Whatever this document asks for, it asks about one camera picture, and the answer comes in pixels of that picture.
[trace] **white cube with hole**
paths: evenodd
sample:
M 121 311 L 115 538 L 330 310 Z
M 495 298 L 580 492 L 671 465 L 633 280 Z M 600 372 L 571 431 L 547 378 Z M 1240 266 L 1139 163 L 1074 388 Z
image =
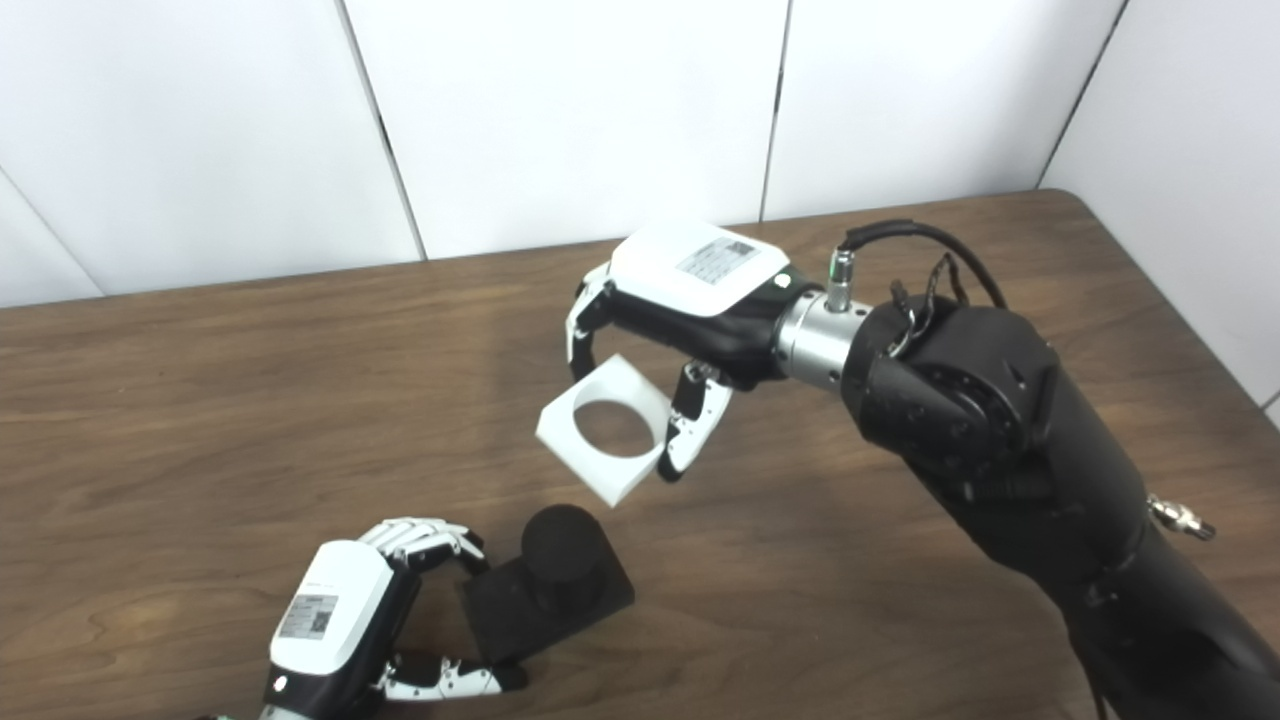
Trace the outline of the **white cube with hole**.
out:
M 593 446 L 573 418 L 579 407 L 591 402 L 630 407 L 649 425 L 653 448 L 643 455 L 620 457 Z M 621 355 L 614 355 L 543 407 L 535 434 L 600 500 L 614 507 L 658 466 L 666 448 L 669 415 L 667 396 Z

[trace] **wooden table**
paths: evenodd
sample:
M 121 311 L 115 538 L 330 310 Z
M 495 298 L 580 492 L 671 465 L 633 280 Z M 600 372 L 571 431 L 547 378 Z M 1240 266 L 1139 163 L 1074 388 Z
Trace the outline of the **wooden table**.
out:
M 1280 643 L 1280 434 L 1074 197 L 742 231 L 820 273 L 845 228 L 891 215 L 970 241 L 1151 488 L 1221 528 L 1175 543 Z M 502 560 L 536 510 L 573 502 L 602 519 L 636 605 L 531 660 L 525 692 L 383 717 L 1092 717 L 1053 609 L 835 396 L 739 396 L 684 482 L 650 479 L 617 510 L 544 450 L 571 293 L 611 249 L 0 313 L 0 716 L 256 717 L 268 641 L 319 543 L 439 515 Z M 859 296 L 919 288 L 937 255 L 877 245 Z M 596 345 L 672 389 L 671 351 Z M 614 448 L 637 427 L 594 420 Z M 472 653 L 462 578 L 428 578 L 407 646 Z

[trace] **white wall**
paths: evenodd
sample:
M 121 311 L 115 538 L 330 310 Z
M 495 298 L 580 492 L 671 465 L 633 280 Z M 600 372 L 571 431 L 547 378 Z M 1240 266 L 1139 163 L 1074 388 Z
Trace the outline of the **white wall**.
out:
M 101 295 L 0 168 L 0 307 Z
M 1044 178 L 1258 402 L 1280 386 L 1277 27 L 1274 0 L 1132 0 Z
M 765 219 L 1028 190 L 1120 0 L 795 0 Z
M 346 0 L 431 258 L 1029 188 L 1119 1 L 794 0 L 764 208 L 787 0 Z M 0 168 L 108 295 L 416 260 L 338 3 L 0 0 Z
M 786 0 L 347 0 L 429 258 L 759 214 Z
M 332 3 L 0 17 L 0 167 L 105 292 L 420 258 Z

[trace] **black square base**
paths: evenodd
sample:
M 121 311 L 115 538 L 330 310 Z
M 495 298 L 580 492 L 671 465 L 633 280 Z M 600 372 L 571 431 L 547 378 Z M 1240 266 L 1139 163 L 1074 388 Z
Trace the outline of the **black square base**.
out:
M 635 602 L 635 588 L 612 548 L 593 574 L 600 583 L 599 594 L 589 607 L 571 614 L 539 606 L 521 557 L 463 583 L 462 607 L 481 657 L 490 665 L 518 662 Z

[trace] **black cylinder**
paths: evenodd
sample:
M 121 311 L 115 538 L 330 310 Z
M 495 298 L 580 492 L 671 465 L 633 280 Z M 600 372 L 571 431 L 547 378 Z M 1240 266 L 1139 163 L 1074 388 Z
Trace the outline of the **black cylinder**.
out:
M 545 507 L 525 525 L 520 544 L 538 607 L 572 615 L 599 600 L 608 541 L 590 512 L 576 505 Z

